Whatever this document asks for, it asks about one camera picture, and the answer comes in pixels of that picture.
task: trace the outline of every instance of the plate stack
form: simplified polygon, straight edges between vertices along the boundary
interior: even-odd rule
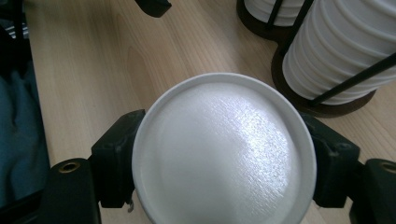
[[[396,1],[317,0],[283,61],[292,90],[312,100],[396,52]],[[342,105],[396,78],[396,67],[325,101]]]
[[[276,0],[245,0],[247,11],[257,20],[268,22]],[[292,26],[304,0],[283,0],[274,25]]]

